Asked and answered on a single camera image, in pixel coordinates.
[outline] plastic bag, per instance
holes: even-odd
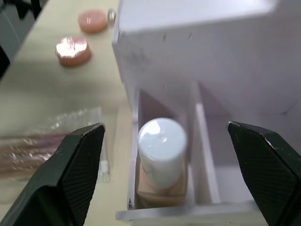
[[[3,191],[0,203],[15,200],[22,190],[19,187],[23,188],[26,184],[24,182],[51,157],[67,134],[99,122],[101,122],[100,107],[83,109],[49,118],[44,123],[22,132],[22,135],[0,137],[0,189]],[[97,182],[109,179],[109,166],[103,142]]]

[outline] white cardboard box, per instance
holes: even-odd
[[[301,153],[301,1],[123,0],[113,48],[134,122],[129,210],[116,218],[266,225],[226,126],[270,129]],[[137,136],[157,117],[178,120],[189,134],[187,200],[140,210]]]

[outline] table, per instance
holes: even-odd
[[[100,105],[106,125],[109,183],[97,184],[85,225],[119,225],[115,211],[127,208],[132,117],[111,47],[113,30],[83,34],[78,15],[86,9],[117,9],[118,0],[49,0],[0,83],[0,135],[14,134],[48,117]],[[55,55],[65,36],[85,36],[91,60],[64,68]],[[11,204],[0,205],[3,218]]]

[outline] small metal object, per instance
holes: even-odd
[[[116,12],[115,12],[115,10],[113,10],[112,8],[110,8],[110,9],[108,10],[108,16],[107,16],[107,19],[108,19],[108,26],[109,26],[109,27],[113,27],[114,24],[115,24]]]

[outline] white bottle cap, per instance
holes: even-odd
[[[174,185],[182,172],[186,146],[185,130],[174,120],[158,118],[143,125],[138,151],[149,182],[159,188]]]

